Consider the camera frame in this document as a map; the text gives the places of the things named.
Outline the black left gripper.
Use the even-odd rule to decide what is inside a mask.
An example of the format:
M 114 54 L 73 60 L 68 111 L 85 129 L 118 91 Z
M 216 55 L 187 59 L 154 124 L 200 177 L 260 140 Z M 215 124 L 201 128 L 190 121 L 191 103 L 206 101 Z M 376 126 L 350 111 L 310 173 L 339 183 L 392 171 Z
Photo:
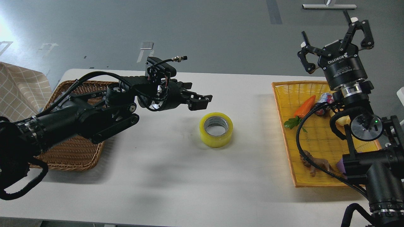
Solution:
M 191 111 L 204 110 L 209 102 L 212 101 L 212 95 L 199 95 L 196 92 L 187 91 L 192 87 L 191 82 L 182 82 L 177 79 L 171 79 L 168 83 L 166 99 L 162 102 L 155 102 L 157 111 L 175 109 L 180 104 L 187 104 Z

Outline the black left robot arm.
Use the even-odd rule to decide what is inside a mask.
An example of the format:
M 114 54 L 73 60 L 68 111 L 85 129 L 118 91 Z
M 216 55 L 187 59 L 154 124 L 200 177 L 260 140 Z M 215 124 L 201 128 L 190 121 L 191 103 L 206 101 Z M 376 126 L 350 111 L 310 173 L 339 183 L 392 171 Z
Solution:
M 1 199 L 20 198 L 38 185 L 49 167 L 36 157 L 54 146 L 77 135 L 99 144 L 135 125 L 140 119 L 135 99 L 152 112 L 180 104 L 206 109 L 212 95 L 199 95 L 190 91 L 192 83 L 174 79 L 169 62 L 186 59 L 149 56 L 144 76 L 87 73 L 37 115 L 17 122 L 1 117 Z

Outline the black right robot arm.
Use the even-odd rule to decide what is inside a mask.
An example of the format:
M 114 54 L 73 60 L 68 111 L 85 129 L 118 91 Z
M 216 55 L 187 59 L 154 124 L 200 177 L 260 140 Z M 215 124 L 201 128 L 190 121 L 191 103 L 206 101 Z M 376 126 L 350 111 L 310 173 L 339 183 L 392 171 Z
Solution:
M 403 226 L 403 129 L 398 118 L 379 117 L 371 108 L 369 95 L 374 88 L 359 58 L 359 51 L 374 46 L 368 20 L 358 20 L 343 11 L 348 30 L 343 37 L 317 48 L 302 32 L 302 48 L 298 57 L 306 72 L 316 67 L 323 70 L 334 102 L 321 102 L 303 118 L 296 133 L 297 149 L 303 161 L 361 193 L 369 211 L 359 204 L 349 205 L 342 227 L 351 225 L 356 210 L 370 227 Z M 300 131 L 316 111 L 329 107 L 335 114 L 330 119 L 331 131 L 347 142 L 342 154 L 342 176 L 321 166 L 300 145 Z

